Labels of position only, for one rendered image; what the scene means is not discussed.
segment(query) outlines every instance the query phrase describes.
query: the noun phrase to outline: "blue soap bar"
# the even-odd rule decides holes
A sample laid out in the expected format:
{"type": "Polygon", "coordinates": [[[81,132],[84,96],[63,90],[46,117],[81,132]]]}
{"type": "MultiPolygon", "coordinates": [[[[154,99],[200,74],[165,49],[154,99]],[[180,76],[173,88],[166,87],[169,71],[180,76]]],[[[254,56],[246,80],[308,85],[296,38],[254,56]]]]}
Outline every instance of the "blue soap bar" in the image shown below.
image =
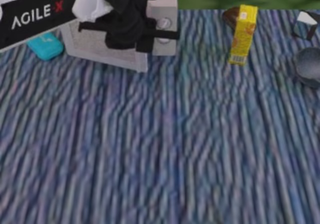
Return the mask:
{"type": "Polygon", "coordinates": [[[38,58],[47,61],[64,51],[64,45],[52,34],[46,33],[26,43],[38,58]]]}

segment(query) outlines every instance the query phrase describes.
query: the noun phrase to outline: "barcode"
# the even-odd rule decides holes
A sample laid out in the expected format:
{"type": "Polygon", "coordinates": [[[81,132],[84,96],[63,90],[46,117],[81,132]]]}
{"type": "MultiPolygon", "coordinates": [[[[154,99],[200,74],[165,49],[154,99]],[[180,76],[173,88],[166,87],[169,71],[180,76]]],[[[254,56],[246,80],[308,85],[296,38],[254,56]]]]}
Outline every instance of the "barcode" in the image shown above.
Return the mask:
{"type": "Polygon", "coordinates": [[[247,58],[245,56],[238,56],[238,55],[232,55],[230,57],[231,62],[237,62],[237,63],[245,63],[246,59],[247,58]]]}
{"type": "Polygon", "coordinates": [[[241,13],[240,13],[240,19],[241,19],[241,20],[246,20],[246,19],[247,19],[247,16],[248,16],[248,15],[247,15],[246,12],[241,12],[241,13]]]}

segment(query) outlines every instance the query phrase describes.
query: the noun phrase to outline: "red x letter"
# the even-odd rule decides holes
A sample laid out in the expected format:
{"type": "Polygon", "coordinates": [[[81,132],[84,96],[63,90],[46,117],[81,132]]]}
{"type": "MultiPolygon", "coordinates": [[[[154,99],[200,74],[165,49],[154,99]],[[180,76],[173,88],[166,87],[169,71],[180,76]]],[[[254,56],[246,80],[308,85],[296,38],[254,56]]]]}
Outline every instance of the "red x letter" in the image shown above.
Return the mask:
{"type": "Polygon", "coordinates": [[[55,3],[55,12],[58,13],[63,10],[64,1],[60,0],[55,3]]]}

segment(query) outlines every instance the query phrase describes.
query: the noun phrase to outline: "agile x logo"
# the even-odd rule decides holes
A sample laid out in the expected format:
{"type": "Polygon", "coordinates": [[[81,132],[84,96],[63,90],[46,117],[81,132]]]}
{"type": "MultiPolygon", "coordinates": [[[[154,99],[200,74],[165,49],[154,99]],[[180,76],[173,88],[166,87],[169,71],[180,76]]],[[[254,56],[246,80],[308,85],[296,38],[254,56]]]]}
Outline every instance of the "agile x logo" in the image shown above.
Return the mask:
{"type": "Polygon", "coordinates": [[[48,4],[43,6],[43,8],[36,8],[29,12],[25,12],[20,17],[15,16],[11,30],[48,18],[52,15],[52,11],[59,13],[63,11],[63,4],[64,1],[60,0],[56,1],[53,6],[48,4]]]}

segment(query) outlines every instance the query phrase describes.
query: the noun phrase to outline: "gray bowl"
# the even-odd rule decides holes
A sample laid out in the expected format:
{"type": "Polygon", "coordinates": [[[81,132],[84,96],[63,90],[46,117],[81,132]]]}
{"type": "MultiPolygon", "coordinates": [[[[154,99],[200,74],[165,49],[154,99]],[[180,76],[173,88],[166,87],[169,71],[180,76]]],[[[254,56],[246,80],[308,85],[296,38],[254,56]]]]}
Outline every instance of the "gray bowl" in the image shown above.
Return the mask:
{"type": "Polygon", "coordinates": [[[305,85],[320,87],[320,48],[308,47],[301,50],[296,56],[295,70],[305,85]]]}

